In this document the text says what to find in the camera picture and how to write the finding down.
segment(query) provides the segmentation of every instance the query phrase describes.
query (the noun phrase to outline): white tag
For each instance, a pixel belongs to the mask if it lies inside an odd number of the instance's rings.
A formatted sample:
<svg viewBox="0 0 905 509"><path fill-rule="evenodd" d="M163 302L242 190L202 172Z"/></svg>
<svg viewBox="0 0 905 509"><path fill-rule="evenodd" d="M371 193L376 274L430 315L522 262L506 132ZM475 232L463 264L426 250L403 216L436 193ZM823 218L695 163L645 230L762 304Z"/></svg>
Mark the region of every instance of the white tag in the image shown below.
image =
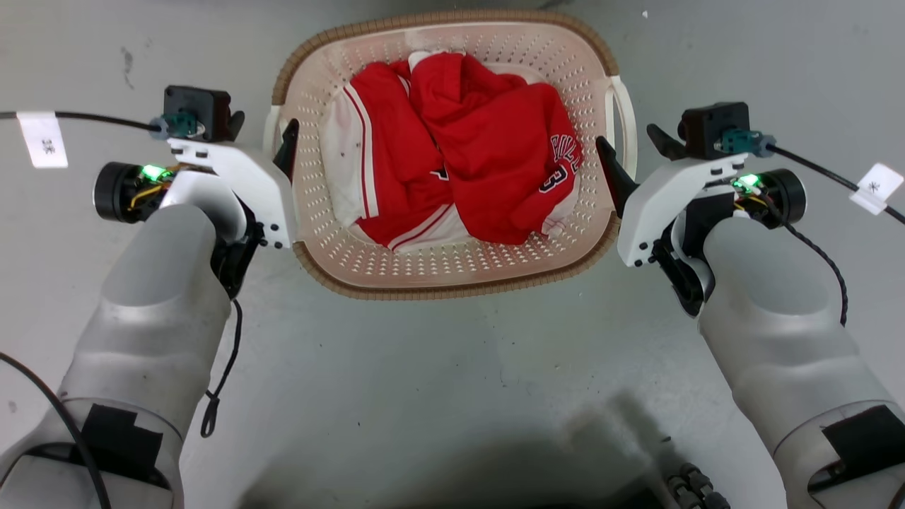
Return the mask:
<svg viewBox="0 0 905 509"><path fill-rule="evenodd" d="M886 208L886 199L901 186L905 178L892 168L877 163L858 182L858 190L849 195L856 204L878 215Z"/></svg>
<svg viewBox="0 0 905 509"><path fill-rule="evenodd" d="M35 168L69 167L60 122L52 111L20 111L15 116Z"/></svg>

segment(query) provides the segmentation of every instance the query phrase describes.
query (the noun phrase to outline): white stripe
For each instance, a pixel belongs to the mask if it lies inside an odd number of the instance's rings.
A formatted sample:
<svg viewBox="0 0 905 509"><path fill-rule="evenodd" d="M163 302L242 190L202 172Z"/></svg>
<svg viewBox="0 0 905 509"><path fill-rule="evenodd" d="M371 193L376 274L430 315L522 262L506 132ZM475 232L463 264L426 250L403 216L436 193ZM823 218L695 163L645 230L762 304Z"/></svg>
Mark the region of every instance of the white stripe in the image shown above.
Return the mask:
<svg viewBox="0 0 905 509"><path fill-rule="evenodd" d="M405 89L405 95L411 95L411 92L409 91L410 89L408 80L406 78L403 78L402 76L399 76L399 81L402 82L402 88Z"/></svg>
<svg viewBox="0 0 905 509"><path fill-rule="evenodd" d="M448 206L448 205L437 207L437 209L433 212L433 214L431 214L427 219L422 221L422 223L420 225L412 228L411 230L409 230L409 231L403 233L402 235L396 237L395 239L391 240L389 245L387 245L387 247L389 247L390 249L396 249L400 242L402 242L406 239L412 240L411 237L415 236L415 235L423 235L424 232L422 232L421 230L427 228L427 226L430 225L437 217L442 216L443 213L445 213L449 209L450 209L450 206Z"/></svg>
<svg viewBox="0 0 905 509"><path fill-rule="evenodd" d="M367 212L371 217L379 216L380 212L377 209L377 190L374 186L374 131L371 127L371 117L367 114L367 109L365 108L365 103L361 101L361 97L358 96L358 92L355 90L355 87L352 86L352 83L346 85L346 90L348 90L349 95L352 96L352 101L354 101L358 109L361 111L361 116L365 119L365 191L367 194Z"/></svg>

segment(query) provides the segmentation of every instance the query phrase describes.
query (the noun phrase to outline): perforated basket wall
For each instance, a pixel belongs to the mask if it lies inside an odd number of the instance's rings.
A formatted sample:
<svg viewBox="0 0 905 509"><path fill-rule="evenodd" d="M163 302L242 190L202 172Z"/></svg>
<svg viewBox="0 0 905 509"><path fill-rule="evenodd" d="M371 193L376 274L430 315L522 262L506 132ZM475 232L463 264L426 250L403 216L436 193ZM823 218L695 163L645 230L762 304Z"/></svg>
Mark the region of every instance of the perforated basket wall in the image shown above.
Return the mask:
<svg viewBox="0 0 905 509"><path fill-rule="evenodd" d="M320 158L318 125L331 98L371 62L415 50L464 51L496 72L517 72L554 85L584 145L578 205L567 231L524 245L473 241L394 254L363 243L333 216ZM344 295L377 300L443 299L496 293L559 281L593 265L615 240L613 213L594 139L621 138L626 171L637 157L634 114L604 41L563 14L456 11L352 24L315 35L289 58L273 90L265 147L281 126L300 123L293 188L300 239L293 248L320 283ZM615 114L620 114L620 132Z"/></svg>

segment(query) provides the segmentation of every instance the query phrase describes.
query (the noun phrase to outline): yellow wire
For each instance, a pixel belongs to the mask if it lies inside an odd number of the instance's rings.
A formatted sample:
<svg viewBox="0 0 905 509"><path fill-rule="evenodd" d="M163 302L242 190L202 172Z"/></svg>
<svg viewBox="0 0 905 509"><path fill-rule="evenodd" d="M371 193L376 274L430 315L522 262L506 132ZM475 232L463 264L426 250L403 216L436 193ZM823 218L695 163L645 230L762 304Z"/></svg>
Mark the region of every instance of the yellow wire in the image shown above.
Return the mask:
<svg viewBox="0 0 905 509"><path fill-rule="evenodd" d="M163 189L163 188L164 188L163 186L154 186L154 187L152 187L151 189L145 189L144 191L141 191L140 193L138 193L137 195L135 195L134 198L132 198L132 203L129 204L129 210L134 209L134 208L135 208L135 204L136 204L141 198L146 197L146 196L148 196L148 195L154 195L154 194L158 193L158 192L160 191L160 189Z"/></svg>

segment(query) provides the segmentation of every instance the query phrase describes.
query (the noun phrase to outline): red stripe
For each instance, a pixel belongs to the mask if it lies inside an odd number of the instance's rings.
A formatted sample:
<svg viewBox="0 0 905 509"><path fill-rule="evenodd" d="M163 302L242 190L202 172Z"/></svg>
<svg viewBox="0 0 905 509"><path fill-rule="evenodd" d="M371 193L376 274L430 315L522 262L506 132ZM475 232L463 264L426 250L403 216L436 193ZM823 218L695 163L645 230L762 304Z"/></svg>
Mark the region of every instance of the red stripe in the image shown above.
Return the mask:
<svg viewBox="0 0 905 509"><path fill-rule="evenodd" d="M444 210L439 216L437 216L437 218L434 221L432 221L431 224L428 225L427 228L425 228L424 230L421 230L417 234L412 235L412 236L406 238L405 240L402 240L402 241L399 241L398 243L396 243L396 245L393 246L393 251L395 251L400 245L403 245L406 242L412 242L413 240L416 240L421 235L424 235L425 233L427 233L427 230L430 230L431 228L433 228L433 225L436 225L438 221L443 219L443 216L446 216L446 213L450 211L450 208L453 208L453 206L447 205L446 210Z"/></svg>
<svg viewBox="0 0 905 509"><path fill-rule="evenodd" d="M367 208L367 185L365 184L365 140L367 139L367 131L365 127L365 116L361 114L361 110L358 108L358 103L355 102L355 99L352 98L352 94L348 93L346 87L343 87L343 92L346 93L348 99L352 101L352 106L355 106L355 111L358 112L358 119L361 120L361 196L364 198L365 202L365 218L371 217L371 211Z"/></svg>

